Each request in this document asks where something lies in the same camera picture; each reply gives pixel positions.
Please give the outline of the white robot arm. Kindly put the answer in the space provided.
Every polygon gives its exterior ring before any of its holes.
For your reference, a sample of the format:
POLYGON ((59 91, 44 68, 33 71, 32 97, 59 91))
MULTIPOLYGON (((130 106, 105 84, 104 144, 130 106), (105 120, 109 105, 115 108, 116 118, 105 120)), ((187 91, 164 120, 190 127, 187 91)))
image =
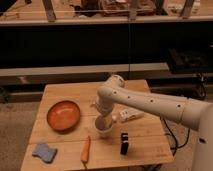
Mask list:
POLYGON ((124 85, 121 76, 112 75, 97 89, 96 108, 104 128, 112 125, 110 114, 115 103, 180 123, 198 132, 191 171, 213 171, 213 103, 128 90, 124 85))

